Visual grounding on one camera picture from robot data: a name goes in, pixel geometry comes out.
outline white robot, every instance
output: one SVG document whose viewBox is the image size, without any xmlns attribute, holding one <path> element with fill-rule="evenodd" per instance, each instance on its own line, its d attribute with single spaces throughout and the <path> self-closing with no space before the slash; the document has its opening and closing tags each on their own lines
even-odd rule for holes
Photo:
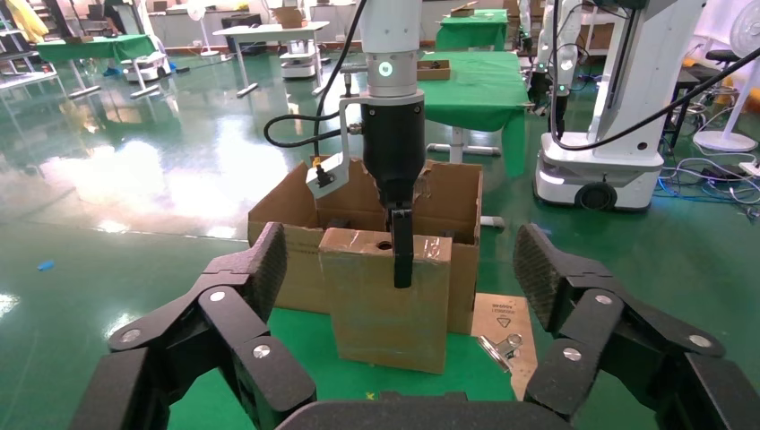
<svg viewBox="0 0 760 430">
<path fill-rule="evenodd" d="M 517 50 L 532 56 L 533 38 L 531 37 L 531 0 L 518 0 L 520 10 L 520 28 L 517 30 Z"/>
<path fill-rule="evenodd" d="M 534 103 L 534 111 L 543 113 L 546 103 L 546 95 L 549 85 L 554 81 L 554 76 L 549 76 L 554 54 L 555 43 L 552 38 L 554 28 L 554 9 L 559 8 L 559 28 L 557 29 L 557 133 L 561 137 L 565 132 L 565 111 L 567 97 L 570 95 L 570 87 L 575 76 L 575 67 L 578 64 L 578 47 L 575 41 L 581 32 L 582 15 L 580 6 L 583 0 L 562 0 L 555 4 L 555 0 L 547 0 L 544 9 L 543 28 L 539 35 L 539 49 L 536 56 L 535 68 L 531 75 L 528 96 Z"/>
<path fill-rule="evenodd" d="M 661 116 L 631 133 L 621 132 L 639 125 L 669 104 L 681 58 L 694 34 L 703 3 L 703 0 L 617 3 L 632 9 L 628 19 L 616 24 L 613 31 L 589 131 L 562 133 L 560 137 L 563 127 L 558 117 L 557 134 L 541 136 L 535 176 L 535 194 L 539 199 L 593 210 L 641 211 L 649 207 L 663 164 L 658 146 L 665 118 Z M 561 17 L 557 22 L 563 25 Z M 566 26 L 573 22 L 571 17 Z M 553 23 L 554 20 L 544 20 L 542 36 L 551 31 Z M 569 43 L 567 38 L 557 43 L 558 67 L 549 68 L 559 73 L 558 116 L 566 103 L 566 98 L 563 102 L 560 97 L 563 75 L 577 55 L 559 54 L 565 43 Z M 551 53 L 551 49 L 540 46 L 540 52 Z M 544 56 L 538 66 L 547 63 Z"/>
<path fill-rule="evenodd" d="M 137 68 L 140 70 L 142 80 L 151 82 L 170 75 L 171 66 L 168 62 L 166 49 L 153 32 L 146 4 L 146 0 L 138 0 L 114 7 L 125 26 L 126 34 L 147 34 L 151 38 L 155 50 L 148 56 L 141 56 L 136 59 Z M 124 67 L 124 77 L 126 80 L 131 83 L 137 83 L 139 79 L 137 73 L 133 70 L 132 60 L 124 60 L 121 62 L 121 65 Z"/>
</svg>

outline green table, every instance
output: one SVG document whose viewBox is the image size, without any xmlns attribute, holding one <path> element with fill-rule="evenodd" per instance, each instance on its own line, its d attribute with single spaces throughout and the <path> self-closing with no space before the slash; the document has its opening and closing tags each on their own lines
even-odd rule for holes
<svg viewBox="0 0 760 430">
<path fill-rule="evenodd" d="M 453 127 L 451 145 L 431 143 L 428 151 L 450 152 L 452 163 L 462 163 L 462 154 L 500 156 L 499 148 L 467 145 L 467 131 L 475 130 L 501 131 L 504 151 L 517 151 L 510 151 L 515 156 L 524 152 L 528 92 L 516 54 L 435 52 L 423 59 L 449 60 L 452 67 L 448 81 L 419 82 L 425 92 L 426 119 Z M 501 228 L 504 221 L 483 217 L 480 224 Z"/>
<path fill-rule="evenodd" d="M 493 46 L 503 51 L 506 24 L 506 9 L 477 9 L 472 16 L 445 17 L 436 36 L 436 49 Z"/>
<path fill-rule="evenodd" d="M 139 69 L 136 59 L 141 56 L 148 56 L 153 53 L 156 48 L 153 46 L 151 39 L 144 34 L 137 35 L 122 35 L 115 38 L 103 38 L 96 37 L 92 42 L 85 43 L 65 43 L 63 40 L 56 40 L 54 42 L 38 43 L 37 52 L 43 59 L 50 63 L 68 61 L 69 65 L 73 69 L 73 73 L 76 76 L 76 80 L 80 85 L 80 89 L 76 92 L 69 94 L 70 99 L 75 99 L 85 94 L 90 94 L 97 90 L 100 90 L 100 86 L 93 85 L 87 87 L 84 85 L 82 76 L 79 74 L 79 70 L 76 68 L 74 60 L 80 60 L 84 58 L 114 58 L 119 63 L 124 60 L 131 60 L 133 70 L 136 72 Z M 132 98 L 136 99 L 148 94 L 151 94 L 158 90 L 158 86 L 153 85 L 149 88 L 145 88 L 145 81 L 143 76 L 137 73 L 138 81 L 140 82 L 140 90 L 132 94 Z"/>
</svg>

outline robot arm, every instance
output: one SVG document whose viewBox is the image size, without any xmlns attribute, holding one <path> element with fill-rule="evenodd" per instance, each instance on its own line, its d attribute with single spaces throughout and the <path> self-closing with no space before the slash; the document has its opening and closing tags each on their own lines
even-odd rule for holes
<svg viewBox="0 0 760 430">
<path fill-rule="evenodd" d="M 375 179 L 393 239 L 395 287 L 408 288 L 414 184 L 425 166 L 425 101 L 417 88 L 422 0 L 364 1 L 358 24 L 367 56 L 367 92 L 341 100 L 342 152 L 309 170 L 307 184 L 316 198 L 346 185 L 348 134 L 364 136 L 364 164 Z M 362 122 L 349 127 L 346 108 L 351 104 L 361 106 Z"/>
<path fill-rule="evenodd" d="M 518 30 L 517 43 L 519 50 L 531 54 L 533 39 L 531 38 L 531 0 L 519 0 L 517 6 L 520 9 L 520 29 Z"/>
<path fill-rule="evenodd" d="M 564 116 L 567 106 L 567 96 L 570 95 L 570 87 L 575 75 L 575 67 L 578 63 L 578 48 L 575 41 L 581 32 L 582 15 L 579 8 L 582 0 L 562 0 L 555 4 L 555 0 L 548 0 L 544 11 L 543 30 L 539 35 L 539 53 L 537 56 L 536 70 L 531 77 L 529 96 L 537 106 L 545 101 L 548 91 L 548 62 L 556 48 L 552 39 L 554 28 L 554 8 L 559 7 L 559 29 L 557 34 L 557 60 L 559 62 L 556 77 L 558 84 L 557 92 L 557 131 L 564 132 Z"/>
</svg>

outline table leg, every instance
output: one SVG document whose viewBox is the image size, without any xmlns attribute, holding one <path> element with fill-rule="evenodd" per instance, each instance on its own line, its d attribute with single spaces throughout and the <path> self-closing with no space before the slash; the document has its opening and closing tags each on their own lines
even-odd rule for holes
<svg viewBox="0 0 760 430">
<path fill-rule="evenodd" d="M 100 86 L 98 85 L 94 85 L 91 87 L 87 87 L 84 85 L 82 76 L 79 74 L 79 69 L 76 68 L 76 63 L 73 60 L 69 60 L 69 65 L 71 66 L 73 70 L 73 75 L 76 78 L 77 83 L 79 83 L 79 88 L 80 88 L 78 91 L 72 92 L 71 94 L 69 94 L 69 99 L 76 99 L 81 96 L 100 90 Z"/>
<path fill-rule="evenodd" d="M 461 127 L 453 127 L 452 128 L 452 144 L 451 145 L 442 145 L 439 143 L 431 143 L 428 145 L 427 150 L 428 151 L 442 151 L 450 152 L 449 156 L 449 162 L 451 164 L 462 164 L 462 154 L 483 154 L 483 152 L 479 151 L 471 151 L 473 149 L 482 149 L 482 150 L 496 150 L 495 152 L 491 152 L 487 155 L 501 155 L 501 151 L 498 148 L 489 148 L 484 146 L 467 146 L 465 144 L 465 140 L 469 140 L 469 136 L 465 135 L 466 133 L 469 133 L 470 130 L 464 130 Z M 495 227 L 499 229 L 503 229 L 506 227 L 506 224 L 504 223 L 504 219 L 501 217 L 480 217 L 480 225 L 486 226 L 486 227 Z"/>
<path fill-rule="evenodd" d="M 501 157 L 501 149 L 492 146 L 470 146 L 466 144 L 465 140 L 469 139 L 469 135 L 465 136 L 464 133 L 469 133 L 469 130 L 463 130 L 461 127 L 453 128 L 453 139 L 451 145 L 443 145 L 441 143 L 430 143 L 427 147 L 428 151 L 433 152 L 451 152 L 450 162 L 462 162 L 461 155 L 456 153 L 464 153 L 470 155 L 488 155 L 489 157 Z M 459 157 L 459 161 L 453 161 L 455 157 Z"/>
<path fill-rule="evenodd" d="M 316 35 L 314 35 L 314 39 L 312 39 L 312 43 L 314 44 L 314 51 L 315 51 L 315 61 L 316 61 L 316 84 L 318 85 L 316 87 L 316 90 L 311 91 L 312 96 L 318 96 L 322 94 L 324 91 L 324 84 L 322 82 L 322 56 L 319 54 L 319 47 L 316 45 Z"/>
<path fill-rule="evenodd" d="M 134 73 L 137 73 L 137 81 L 140 83 L 140 90 L 137 92 L 133 92 L 129 95 L 132 99 L 138 99 L 142 96 L 147 96 L 148 94 L 152 94 L 153 92 L 159 90 L 158 85 L 151 85 L 150 87 L 145 87 L 145 81 L 143 80 L 143 74 L 140 73 L 140 68 L 137 66 L 137 60 L 132 59 L 132 71 Z"/>
<path fill-rule="evenodd" d="M 246 63 L 243 61 L 243 50 L 240 49 L 240 44 L 238 43 L 238 40 L 234 38 L 233 40 L 235 41 L 235 49 L 237 50 L 237 60 L 238 60 L 237 63 L 240 65 L 240 73 L 243 75 L 243 85 L 245 85 L 243 90 L 240 90 L 237 92 L 237 98 L 242 99 L 243 97 L 248 95 L 249 92 L 258 88 L 259 84 L 248 83 L 248 75 L 246 74 Z"/>
</svg>

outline green tablecloth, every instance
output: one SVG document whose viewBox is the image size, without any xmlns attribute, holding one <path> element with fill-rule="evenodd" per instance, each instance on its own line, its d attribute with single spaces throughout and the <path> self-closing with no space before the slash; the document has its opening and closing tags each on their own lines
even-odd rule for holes
<svg viewBox="0 0 760 430">
<path fill-rule="evenodd" d="M 82 58 L 115 58 L 117 61 L 147 56 L 155 51 L 153 43 L 144 34 L 123 35 L 113 39 L 97 37 L 92 42 L 68 44 L 63 40 L 37 44 L 43 59 L 54 63 Z"/>
<path fill-rule="evenodd" d="M 425 117 L 479 132 L 502 132 L 505 148 L 525 143 L 528 93 L 517 55 L 511 52 L 435 52 L 424 60 L 449 60 L 449 81 L 420 81 Z"/>
<path fill-rule="evenodd" d="M 506 42 L 506 9 L 478 9 L 466 18 L 446 17 L 436 37 L 436 49 L 494 46 L 503 51 Z"/>
</svg>

